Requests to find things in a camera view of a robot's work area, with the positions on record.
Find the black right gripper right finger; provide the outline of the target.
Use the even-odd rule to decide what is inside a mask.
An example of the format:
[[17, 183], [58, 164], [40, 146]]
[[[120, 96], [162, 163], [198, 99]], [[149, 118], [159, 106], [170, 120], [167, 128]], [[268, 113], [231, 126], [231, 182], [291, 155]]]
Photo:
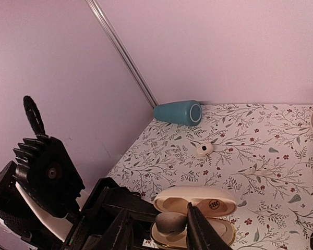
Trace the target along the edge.
[[192, 203], [187, 205], [187, 249], [231, 250], [217, 234], [203, 213]]

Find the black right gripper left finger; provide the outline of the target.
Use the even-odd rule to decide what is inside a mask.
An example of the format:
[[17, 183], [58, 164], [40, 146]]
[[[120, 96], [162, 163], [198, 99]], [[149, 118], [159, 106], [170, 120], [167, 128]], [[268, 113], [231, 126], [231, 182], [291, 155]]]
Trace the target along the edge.
[[128, 209], [122, 209], [101, 237], [99, 249], [132, 249], [133, 221]]

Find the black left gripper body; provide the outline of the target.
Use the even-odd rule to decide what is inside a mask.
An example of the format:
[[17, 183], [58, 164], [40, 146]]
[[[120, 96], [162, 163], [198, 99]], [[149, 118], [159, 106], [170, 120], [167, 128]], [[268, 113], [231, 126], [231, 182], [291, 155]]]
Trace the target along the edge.
[[160, 213], [155, 207], [112, 178], [101, 178], [89, 195], [78, 220], [62, 244], [62, 249], [99, 249], [101, 237], [122, 209], [133, 218], [133, 248], [146, 249], [144, 240]]

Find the white stem earbud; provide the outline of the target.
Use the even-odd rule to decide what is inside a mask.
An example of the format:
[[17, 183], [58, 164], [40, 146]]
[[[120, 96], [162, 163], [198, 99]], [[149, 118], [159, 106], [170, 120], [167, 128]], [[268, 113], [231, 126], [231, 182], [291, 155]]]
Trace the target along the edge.
[[251, 174], [255, 173], [256, 168], [257, 168], [257, 164], [254, 164], [253, 166], [247, 168], [247, 169], [243, 172], [243, 174], [245, 174], [245, 175], [251, 175]]
[[155, 225], [165, 236], [178, 235], [186, 229], [187, 217], [178, 212], [164, 212], [156, 216]]

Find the cream earbud charging case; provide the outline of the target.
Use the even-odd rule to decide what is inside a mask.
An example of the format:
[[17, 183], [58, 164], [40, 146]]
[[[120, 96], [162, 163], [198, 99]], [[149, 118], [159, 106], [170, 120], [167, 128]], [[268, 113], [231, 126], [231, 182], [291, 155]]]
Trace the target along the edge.
[[237, 205], [232, 195], [210, 186], [172, 186], [153, 201], [160, 212], [151, 239], [162, 249], [231, 249], [234, 226], [224, 220]]

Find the small white earbud case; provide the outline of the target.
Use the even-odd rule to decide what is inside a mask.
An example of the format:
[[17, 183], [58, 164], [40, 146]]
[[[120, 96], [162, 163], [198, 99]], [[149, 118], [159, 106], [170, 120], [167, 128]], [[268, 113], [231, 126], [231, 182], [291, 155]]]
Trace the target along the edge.
[[201, 144], [196, 148], [196, 154], [199, 157], [208, 156], [212, 154], [213, 151], [214, 151], [214, 147], [210, 142]]

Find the aluminium corner post left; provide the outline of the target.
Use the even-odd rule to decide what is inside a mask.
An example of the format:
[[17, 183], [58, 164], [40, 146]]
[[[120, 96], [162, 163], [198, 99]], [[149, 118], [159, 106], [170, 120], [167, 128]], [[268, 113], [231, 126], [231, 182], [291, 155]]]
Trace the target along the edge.
[[96, 17], [102, 29], [105, 31], [107, 37], [110, 39], [111, 43], [118, 52], [120, 58], [122, 59], [123, 63], [129, 70], [130, 74], [137, 83], [144, 97], [148, 101], [149, 105], [152, 107], [152, 109], [154, 109], [156, 105], [158, 105], [157, 99], [152, 94], [152, 91], [148, 87], [143, 75], [139, 71], [130, 53], [126, 49], [124, 43], [121, 41], [120, 37], [118, 36], [117, 32], [112, 26], [110, 20], [106, 16], [104, 10], [99, 5], [98, 1], [86, 0], [86, 3], [91, 9], [93, 15]]

